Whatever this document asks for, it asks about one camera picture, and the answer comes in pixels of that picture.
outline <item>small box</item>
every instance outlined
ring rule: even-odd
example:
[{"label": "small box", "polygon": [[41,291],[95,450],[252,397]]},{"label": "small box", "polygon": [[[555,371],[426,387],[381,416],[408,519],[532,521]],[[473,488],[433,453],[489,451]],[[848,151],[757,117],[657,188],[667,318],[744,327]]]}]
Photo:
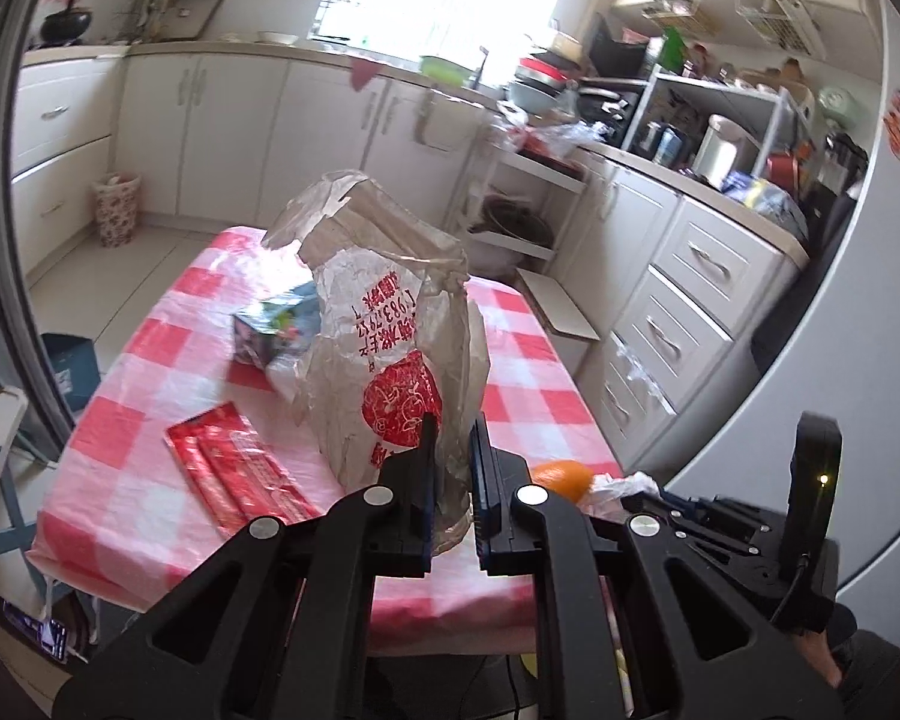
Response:
[{"label": "small box", "polygon": [[233,359],[264,370],[278,354],[302,357],[319,331],[317,287],[308,281],[233,314]]},{"label": "small box", "polygon": [[72,412],[85,409],[100,386],[100,368],[93,341],[62,333],[43,333],[40,338],[63,399]]}]

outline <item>floral trash can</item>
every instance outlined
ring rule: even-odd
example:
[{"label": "floral trash can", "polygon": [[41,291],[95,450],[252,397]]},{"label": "floral trash can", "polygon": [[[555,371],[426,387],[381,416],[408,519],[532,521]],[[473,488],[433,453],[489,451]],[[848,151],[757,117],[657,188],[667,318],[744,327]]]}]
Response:
[{"label": "floral trash can", "polygon": [[105,247],[121,247],[133,239],[137,224],[140,176],[127,172],[108,173],[93,182],[97,230]]}]

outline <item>red bag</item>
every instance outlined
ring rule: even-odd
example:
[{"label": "red bag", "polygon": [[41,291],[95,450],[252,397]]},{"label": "red bag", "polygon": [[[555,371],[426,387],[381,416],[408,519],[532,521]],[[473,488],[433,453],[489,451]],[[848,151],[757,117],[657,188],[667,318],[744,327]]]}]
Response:
[{"label": "red bag", "polygon": [[168,428],[167,443],[226,536],[256,517],[319,517],[233,403]]}]

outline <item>table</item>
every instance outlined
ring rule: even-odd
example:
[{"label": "table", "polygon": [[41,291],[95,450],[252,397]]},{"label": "table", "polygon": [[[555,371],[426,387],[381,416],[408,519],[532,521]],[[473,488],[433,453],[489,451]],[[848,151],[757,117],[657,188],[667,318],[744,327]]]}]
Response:
[{"label": "table", "polygon": [[[291,247],[262,230],[219,234],[160,298],[106,376],[60,458],[28,557],[49,577],[146,610],[220,547],[221,535],[163,442],[165,429],[233,400],[304,493],[326,511],[343,490],[306,424],[266,376],[231,362],[231,313],[309,278]],[[620,474],[570,375],[522,295],[471,279],[487,327],[484,396],[496,447],[540,461],[573,458]],[[472,529],[424,579],[377,581],[370,649],[378,655],[533,650],[526,577],[489,577]]]}]

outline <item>green bowl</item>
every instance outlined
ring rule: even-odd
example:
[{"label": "green bowl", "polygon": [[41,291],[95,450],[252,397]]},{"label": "green bowl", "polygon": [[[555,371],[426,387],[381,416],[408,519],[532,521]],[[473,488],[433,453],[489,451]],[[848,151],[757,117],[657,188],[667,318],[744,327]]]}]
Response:
[{"label": "green bowl", "polygon": [[427,55],[420,57],[420,73],[434,81],[451,86],[463,86],[472,76],[473,71],[440,56]]}]

